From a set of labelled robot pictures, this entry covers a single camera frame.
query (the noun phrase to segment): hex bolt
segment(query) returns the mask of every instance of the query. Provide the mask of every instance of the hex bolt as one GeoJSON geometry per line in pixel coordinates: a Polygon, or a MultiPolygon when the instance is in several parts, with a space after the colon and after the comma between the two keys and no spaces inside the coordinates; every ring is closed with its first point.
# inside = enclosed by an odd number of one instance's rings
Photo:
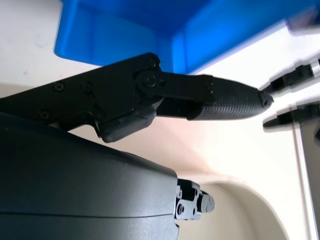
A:
{"type": "Polygon", "coordinates": [[[178,205],[177,214],[181,215],[184,212],[185,208],[182,206],[182,204],[178,205]]]}
{"type": "Polygon", "coordinates": [[[61,92],[65,89],[65,85],[63,82],[56,82],[54,85],[53,85],[53,89],[57,92],[61,92]]]}
{"type": "Polygon", "coordinates": [[[158,62],[154,58],[149,59],[149,66],[151,68],[155,68],[155,67],[157,67],[157,65],[158,65],[158,62]]]}
{"type": "Polygon", "coordinates": [[[81,84],[81,89],[84,91],[86,94],[92,93],[92,84],[90,82],[83,82],[81,84]]]}
{"type": "Polygon", "coordinates": [[[48,120],[50,118],[50,112],[47,110],[42,110],[39,112],[39,118],[41,120],[48,120]]]}
{"type": "Polygon", "coordinates": [[[147,76],[146,78],[144,78],[143,84],[149,89],[154,88],[157,84],[156,76],[154,75],[147,76]]]}

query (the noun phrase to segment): blue container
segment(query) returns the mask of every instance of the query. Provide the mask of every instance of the blue container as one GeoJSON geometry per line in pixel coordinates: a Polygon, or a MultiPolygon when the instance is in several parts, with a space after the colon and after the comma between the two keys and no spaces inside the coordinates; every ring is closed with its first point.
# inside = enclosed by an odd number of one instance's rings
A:
{"type": "Polygon", "coordinates": [[[152,52],[187,74],[320,0],[63,0],[55,53],[108,65],[152,52]]]}

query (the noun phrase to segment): black metal bracket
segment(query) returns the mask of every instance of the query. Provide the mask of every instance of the black metal bracket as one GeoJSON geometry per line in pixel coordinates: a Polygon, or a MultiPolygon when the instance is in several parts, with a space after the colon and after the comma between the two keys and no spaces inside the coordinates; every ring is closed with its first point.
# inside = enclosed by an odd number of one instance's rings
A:
{"type": "Polygon", "coordinates": [[[0,112],[70,131],[91,125],[106,143],[148,127],[156,116],[243,119],[270,107],[256,88],[210,75],[162,72],[147,53],[0,99],[0,112]]]}
{"type": "Polygon", "coordinates": [[[199,220],[201,213],[212,212],[215,201],[193,181],[178,179],[175,201],[175,219],[199,220]]]}

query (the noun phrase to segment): white curved surface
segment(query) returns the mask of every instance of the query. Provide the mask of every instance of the white curved surface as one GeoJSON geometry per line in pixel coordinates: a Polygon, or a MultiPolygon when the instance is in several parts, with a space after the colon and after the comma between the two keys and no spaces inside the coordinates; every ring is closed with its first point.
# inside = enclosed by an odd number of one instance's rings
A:
{"type": "Polygon", "coordinates": [[[288,240],[281,223],[264,200],[246,186],[230,181],[201,189],[215,200],[213,212],[198,221],[177,221],[178,240],[288,240]]]}
{"type": "MultiPolygon", "coordinates": [[[[0,97],[96,68],[53,54],[60,9],[59,0],[0,0],[0,97]]],[[[302,54],[319,51],[319,35],[292,37],[281,27],[201,73],[261,87],[302,54]]],[[[264,115],[241,121],[157,118],[148,129],[109,146],[179,173],[238,178],[272,206],[291,240],[309,239],[294,134],[262,129],[263,119],[291,100],[289,94],[264,115]]],[[[90,127],[73,133],[102,144],[90,127]]]]}

